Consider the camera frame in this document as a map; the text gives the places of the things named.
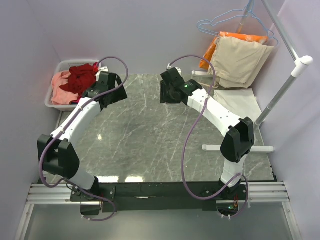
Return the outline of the dark red t-shirt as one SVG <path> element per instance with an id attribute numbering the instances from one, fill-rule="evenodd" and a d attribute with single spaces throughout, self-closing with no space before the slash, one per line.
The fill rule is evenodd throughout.
<path id="1" fill-rule="evenodd" d="M 98 69 L 97 62 L 93 65 L 86 63 L 80 66 L 72 66 L 69 69 L 70 76 L 67 78 L 67 83 L 61 85 L 60 88 L 66 92 L 78 94 L 80 97 L 96 82 Z"/>

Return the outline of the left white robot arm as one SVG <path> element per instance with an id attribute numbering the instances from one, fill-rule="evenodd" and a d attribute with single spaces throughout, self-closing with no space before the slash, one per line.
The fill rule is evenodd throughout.
<path id="1" fill-rule="evenodd" d="M 82 95 L 68 118 L 50 135 L 37 141 L 39 171 L 60 176 L 82 189 L 88 201 L 101 195 L 99 180 L 80 167 L 75 146 L 91 121 L 107 106 L 127 99 L 119 75 L 107 71 L 98 73 L 98 80 Z"/>

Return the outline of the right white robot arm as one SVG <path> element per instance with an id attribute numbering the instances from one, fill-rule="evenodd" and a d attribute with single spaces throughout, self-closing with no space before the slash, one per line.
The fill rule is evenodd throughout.
<path id="1" fill-rule="evenodd" d="M 161 78 L 162 104 L 185 104 L 202 113 L 223 136 L 220 152 L 224 166 L 220 181 L 224 184 L 219 187 L 219 193 L 226 200 L 232 199 L 237 194 L 236 186 L 241 181 L 245 159 L 255 143 L 253 121 L 227 110 L 195 80 L 185 82 L 175 67 L 162 73 Z"/>

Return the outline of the white plastic laundry basket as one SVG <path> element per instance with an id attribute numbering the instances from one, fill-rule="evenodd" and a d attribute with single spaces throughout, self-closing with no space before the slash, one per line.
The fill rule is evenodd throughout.
<path id="1" fill-rule="evenodd" d="M 76 97 L 80 95 L 64 91 L 60 86 L 68 83 L 68 77 L 70 76 L 69 70 L 71 67 L 79 67 L 85 64 L 93 66 L 97 62 L 98 60 L 96 59 L 71 59 L 61 61 L 55 69 L 44 104 L 48 108 L 54 108 L 61 112 L 73 111 L 78 103 Z"/>

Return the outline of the orange hanging garment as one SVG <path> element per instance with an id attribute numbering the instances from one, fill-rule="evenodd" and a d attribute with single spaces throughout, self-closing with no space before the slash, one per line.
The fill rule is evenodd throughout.
<path id="1" fill-rule="evenodd" d="M 273 50 L 267 36 L 221 31 L 209 45 L 199 67 L 209 69 L 208 60 L 220 71 L 252 72 Z"/>

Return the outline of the salmon pink shirt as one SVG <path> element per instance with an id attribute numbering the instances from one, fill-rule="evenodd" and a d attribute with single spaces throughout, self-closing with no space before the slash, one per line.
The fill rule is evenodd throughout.
<path id="1" fill-rule="evenodd" d="M 51 102 L 54 105 L 69 105 L 71 102 L 76 101 L 79 95 L 69 91 L 65 91 L 60 86 L 68 83 L 68 78 L 71 73 L 67 71 L 61 71 L 56 73 L 51 80 L 51 87 L 53 95 Z"/>

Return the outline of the beige hanging garment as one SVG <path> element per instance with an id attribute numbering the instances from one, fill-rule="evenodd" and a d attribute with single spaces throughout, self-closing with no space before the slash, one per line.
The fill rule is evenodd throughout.
<path id="1" fill-rule="evenodd" d="M 220 37 L 212 55 L 209 75 L 216 73 L 214 87 L 249 88 L 274 47 L 235 37 Z"/>

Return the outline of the folded white t-shirt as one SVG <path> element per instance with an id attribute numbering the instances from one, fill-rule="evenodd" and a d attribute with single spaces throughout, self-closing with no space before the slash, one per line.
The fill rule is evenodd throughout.
<path id="1" fill-rule="evenodd" d="M 242 119 L 255 122 L 262 113 L 252 89 L 215 90 L 213 98 Z"/>

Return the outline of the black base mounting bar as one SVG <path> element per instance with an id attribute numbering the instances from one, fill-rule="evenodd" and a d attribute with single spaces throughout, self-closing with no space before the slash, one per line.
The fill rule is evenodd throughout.
<path id="1" fill-rule="evenodd" d="M 244 184 L 232 189 L 224 189 L 212 199 L 204 200 L 223 186 L 218 181 L 189 182 L 188 187 L 200 199 L 193 198 L 182 182 L 134 182 L 134 183 L 101 183 L 101 196 L 111 202 L 100 202 L 98 199 L 72 189 L 70 201 L 80 203 L 80 211 L 88 216 L 97 216 L 99 211 L 111 213 L 117 211 L 157 211 L 157 210 L 202 210 L 216 211 L 219 201 L 236 203 L 245 200 L 247 190 Z"/>

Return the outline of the aluminium rail frame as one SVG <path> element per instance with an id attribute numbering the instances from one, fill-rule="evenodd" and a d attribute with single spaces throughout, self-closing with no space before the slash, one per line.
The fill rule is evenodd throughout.
<path id="1" fill-rule="evenodd" d="M 43 184 L 32 184 L 15 234 L 15 239 L 23 240 L 25 238 L 35 205 L 71 204 L 71 195 L 72 191 L 66 187 L 65 183 L 59 184 L 55 188 L 48 188 Z M 290 204 L 290 198 L 283 182 L 250 182 L 248 202 L 250 204 L 282 203 L 292 238 L 294 240 L 302 239 L 299 226 Z"/>

